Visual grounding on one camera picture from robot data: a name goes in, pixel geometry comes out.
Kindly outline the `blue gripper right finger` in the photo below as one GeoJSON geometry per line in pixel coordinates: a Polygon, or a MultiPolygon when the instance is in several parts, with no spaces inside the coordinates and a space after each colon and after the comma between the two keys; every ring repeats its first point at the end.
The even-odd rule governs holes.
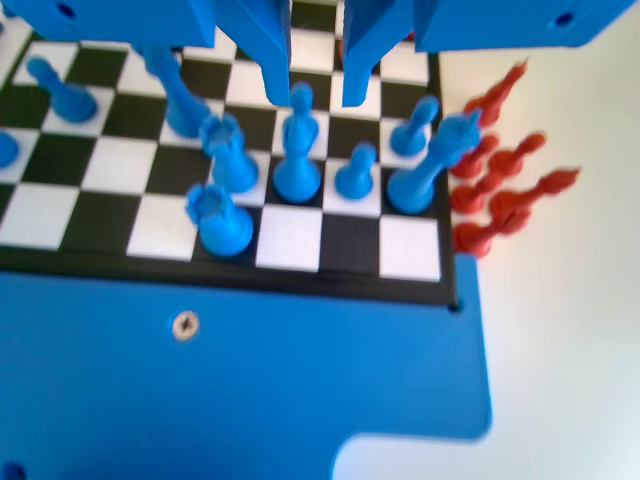
{"type": "Polygon", "coordinates": [[[409,34],[417,52],[579,48],[633,3],[627,0],[347,1],[343,100],[361,105],[371,71],[409,34]]]}

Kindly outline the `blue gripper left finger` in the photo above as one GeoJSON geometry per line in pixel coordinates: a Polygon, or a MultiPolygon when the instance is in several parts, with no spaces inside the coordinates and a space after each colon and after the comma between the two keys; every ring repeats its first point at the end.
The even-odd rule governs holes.
{"type": "Polygon", "coordinates": [[[289,104],[288,1],[15,0],[8,8],[52,41],[212,47],[218,30],[256,62],[268,100],[289,104]]]}

